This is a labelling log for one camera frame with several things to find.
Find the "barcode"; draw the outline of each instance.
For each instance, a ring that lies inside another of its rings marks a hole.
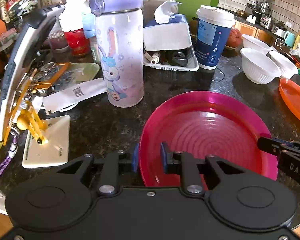
[[[81,88],[75,88],[73,89],[73,93],[76,97],[80,97],[80,96],[83,96],[83,92],[81,90]]]

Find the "teal mug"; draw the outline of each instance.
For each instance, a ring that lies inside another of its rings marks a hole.
[[[284,34],[284,41],[286,42],[286,44],[289,46],[289,47],[293,47],[294,45],[294,40],[296,39],[296,37],[294,36],[294,34],[292,34],[291,32],[286,32]]]

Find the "dark granite countertop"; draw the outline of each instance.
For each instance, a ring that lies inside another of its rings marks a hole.
[[[199,69],[196,72],[163,71],[144,66],[144,98],[131,108],[111,105],[106,93],[80,102],[65,113],[71,116],[69,160],[83,154],[103,157],[116,149],[127,149],[138,142],[142,128],[151,113],[167,99],[193,90],[209,90],[236,98],[251,107],[265,122],[272,136],[285,140],[300,140],[300,121],[282,100],[279,78],[266,85],[257,85],[245,76],[241,69],[241,57],[237,51],[224,51],[216,70]],[[89,56],[81,61],[92,62]],[[300,76],[292,80],[300,85]],[[45,119],[45,112],[39,115]],[[24,169],[22,155],[26,133],[19,140],[19,149],[7,169],[0,176],[0,191],[7,194],[20,182],[36,177],[50,168]],[[7,148],[0,152],[0,162]],[[300,185],[279,171],[278,181],[293,190],[298,199],[298,210],[292,227],[300,223]],[[142,185],[140,175],[123,175],[121,183]]]

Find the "white bottle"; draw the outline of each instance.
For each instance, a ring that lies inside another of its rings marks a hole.
[[[108,99],[131,107],[143,98],[143,0],[89,0]]]

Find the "white plastic bowl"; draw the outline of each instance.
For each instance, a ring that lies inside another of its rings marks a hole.
[[[242,38],[243,38],[243,46],[245,48],[255,49],[264,55],[266,55],[271,50],[271,48],[267,44],[265,44],[261,40],[258,40],[255,37],[243,34]]]
[[[277,51],[270,51],[271,59],[277,64],[281,71],[281,78],[290,79],[294,74],[298,74],[298,68],[284,55]]]
[[[275,77],[281,76],[279,67],[266,55],[255,49],[243,48],[242,70],[252,82],[256,84],[268,84]]]

